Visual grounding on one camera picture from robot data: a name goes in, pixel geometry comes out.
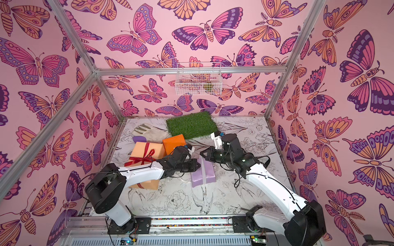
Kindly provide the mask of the purple pink hand trowel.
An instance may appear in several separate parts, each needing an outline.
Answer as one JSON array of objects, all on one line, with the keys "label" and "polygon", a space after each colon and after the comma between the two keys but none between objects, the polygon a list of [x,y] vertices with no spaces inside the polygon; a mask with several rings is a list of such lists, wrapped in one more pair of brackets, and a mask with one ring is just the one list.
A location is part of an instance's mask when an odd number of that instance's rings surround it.
[{"label": "purple pink hand trowel", "polygon": [[147,142],[147,139],[144,136],[133,136],[132,140],[134,141],[134,143]]}]

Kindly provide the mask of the green artificial grass mat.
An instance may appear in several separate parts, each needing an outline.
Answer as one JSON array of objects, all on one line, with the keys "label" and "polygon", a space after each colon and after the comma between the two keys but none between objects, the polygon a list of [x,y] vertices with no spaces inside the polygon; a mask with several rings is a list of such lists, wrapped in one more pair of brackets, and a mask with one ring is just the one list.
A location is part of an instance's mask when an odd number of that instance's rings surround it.
[{"label": "green artificial grass mat", "polygon": [[203,137],[218,131],[216,123],[208,112],[170,118],[166,121],[166,125],[172,136],[182,134],[185,139]]}]

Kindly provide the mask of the beige gardening glove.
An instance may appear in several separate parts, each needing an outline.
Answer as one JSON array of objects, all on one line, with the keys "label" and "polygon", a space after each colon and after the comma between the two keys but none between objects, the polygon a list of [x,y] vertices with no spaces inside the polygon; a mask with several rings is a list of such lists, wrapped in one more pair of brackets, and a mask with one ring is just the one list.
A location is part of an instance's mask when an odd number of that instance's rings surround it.
[{"label": "beige gardening glove", "polygon": [[169,137],[169,133],[150,124],[141,124],[134,128],[134,137],[144,137],[147,142],[162,143]]}]

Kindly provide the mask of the white satin ribbon bow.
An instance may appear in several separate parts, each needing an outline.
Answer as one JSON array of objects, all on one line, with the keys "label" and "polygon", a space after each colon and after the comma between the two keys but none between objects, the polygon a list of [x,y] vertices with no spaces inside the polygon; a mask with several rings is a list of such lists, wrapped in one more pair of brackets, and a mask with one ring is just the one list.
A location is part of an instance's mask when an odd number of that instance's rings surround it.
[{"label": "white satin ribbon bow", "polygon": [[201,165],[198,170],[198,185],[207,184],[207,174],[206,174],[206,166],[205,166],[205,158],[199,158],[199,164]]}]

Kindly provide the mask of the lilac gift box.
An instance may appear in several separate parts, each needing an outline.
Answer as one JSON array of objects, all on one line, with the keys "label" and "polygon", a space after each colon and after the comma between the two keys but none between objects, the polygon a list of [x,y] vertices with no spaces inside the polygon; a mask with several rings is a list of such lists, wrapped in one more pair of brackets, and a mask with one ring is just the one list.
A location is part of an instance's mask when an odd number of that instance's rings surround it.
[{"label": "lilac gift box", "polygon": [[213,163],[200,156],[198,163],[201,167],[191,174],[191,186],[193,188],[216,182]]}]

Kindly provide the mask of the green item in basket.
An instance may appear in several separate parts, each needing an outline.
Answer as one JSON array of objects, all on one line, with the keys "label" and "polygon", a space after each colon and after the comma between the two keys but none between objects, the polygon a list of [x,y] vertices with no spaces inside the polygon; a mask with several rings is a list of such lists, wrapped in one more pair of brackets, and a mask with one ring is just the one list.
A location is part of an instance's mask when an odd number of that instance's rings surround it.
[{"label": "green item in basket", "polygon": [[204,83],[203,88],[206,93],[211,93],[214,90],[214,84],[211,82]]}]

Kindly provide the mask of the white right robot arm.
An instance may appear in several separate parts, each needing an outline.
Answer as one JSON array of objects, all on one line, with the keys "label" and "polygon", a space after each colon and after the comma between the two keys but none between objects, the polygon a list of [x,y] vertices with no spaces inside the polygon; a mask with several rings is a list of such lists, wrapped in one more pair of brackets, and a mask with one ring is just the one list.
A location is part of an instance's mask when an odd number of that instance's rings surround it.
[{"label": "white right robot arm", "polygon": [[267,167],[270,158],[260,161],[246,152],[236,134],[213,132],[214,146],[200,155],[207,161],[225,164],[241,179],[259,188],[280,209],[271,212],[262,206],[254,206],[246,213],[246,223],[251,230],[269,229],[284,235],[292,246],[313,246],[327,232],[322,206],[315,200],[308,202],[278,181]]}]

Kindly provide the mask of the orange gift box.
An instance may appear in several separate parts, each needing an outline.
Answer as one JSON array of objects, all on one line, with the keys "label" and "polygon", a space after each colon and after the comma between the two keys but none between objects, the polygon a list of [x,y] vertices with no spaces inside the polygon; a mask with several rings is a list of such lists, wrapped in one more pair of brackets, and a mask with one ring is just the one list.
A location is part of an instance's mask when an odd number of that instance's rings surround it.
[{"label": "orange gift box", "polygon": [[169,155],[176,147],[185,145],[186,141],[183,134],[163,139],[163,146],[165,148],[166,155]]}]

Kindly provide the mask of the black lettered ribbon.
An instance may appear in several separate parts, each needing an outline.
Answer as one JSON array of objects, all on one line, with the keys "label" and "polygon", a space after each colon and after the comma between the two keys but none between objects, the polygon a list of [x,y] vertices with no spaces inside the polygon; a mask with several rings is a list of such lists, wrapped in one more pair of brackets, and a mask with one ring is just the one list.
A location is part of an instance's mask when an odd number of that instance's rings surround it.
[{"label": "black lettered ribbon", "polygon": [[264,168],[268,168],[271,163],[271,158],[269,156],[258,156],[256,159],[263,164]]}]

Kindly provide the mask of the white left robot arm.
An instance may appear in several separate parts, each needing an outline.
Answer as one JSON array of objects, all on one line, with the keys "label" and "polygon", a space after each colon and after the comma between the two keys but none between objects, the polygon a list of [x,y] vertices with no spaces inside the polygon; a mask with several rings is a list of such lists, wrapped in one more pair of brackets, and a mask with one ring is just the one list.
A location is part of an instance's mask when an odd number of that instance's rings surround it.
[{"label": "white left robot arm", "polygon": [[120,201],[124,189],[151,180],[172,177],[176,172],[192,173],[201,165],[192,158],[192,145],[178,146],[170,155],[138,167],[107,164],[86,185],[85,193],[97,214],[105,214],[119,227],[134,224],[134,216]]}]

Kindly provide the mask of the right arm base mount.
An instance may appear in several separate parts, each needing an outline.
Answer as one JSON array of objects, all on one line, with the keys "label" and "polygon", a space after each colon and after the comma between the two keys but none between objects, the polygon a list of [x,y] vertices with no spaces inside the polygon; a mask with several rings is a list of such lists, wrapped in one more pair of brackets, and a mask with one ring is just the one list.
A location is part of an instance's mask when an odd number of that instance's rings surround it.
[{"label": "right arm base mount", "polygon": [[235,233],[257,233],[262,232],[263,228],[259,227],[254,221],[253,216],[255,213],[263,208],[260,205],[254,206],[248,210],[244,216],[232,216],[231,225]]}]

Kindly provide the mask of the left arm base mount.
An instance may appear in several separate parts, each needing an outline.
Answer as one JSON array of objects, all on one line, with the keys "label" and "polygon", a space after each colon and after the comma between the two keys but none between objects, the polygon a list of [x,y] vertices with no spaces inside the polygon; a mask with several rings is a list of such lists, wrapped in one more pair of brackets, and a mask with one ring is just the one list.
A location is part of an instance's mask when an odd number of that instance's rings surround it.
[{"label": "left arm base mount", "polygon": [[133,217],[123,226],[118,226],[111,220],[108,228],[109,235],[126,235],[126,234],[149,234],[151,228],[151,217]]}]

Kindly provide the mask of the aluminium front rail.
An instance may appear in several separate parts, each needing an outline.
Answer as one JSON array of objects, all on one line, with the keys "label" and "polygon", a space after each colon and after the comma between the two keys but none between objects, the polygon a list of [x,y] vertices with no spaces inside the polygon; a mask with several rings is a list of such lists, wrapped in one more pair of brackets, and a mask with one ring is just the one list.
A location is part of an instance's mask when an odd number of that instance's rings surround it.
[{"label": "aluminium front rail", "polygon": [[254,246],[275,233],[252,231],[241,215],[136,217],[133,232],[121,233],[107,217],[70,219],[60,246]]}]

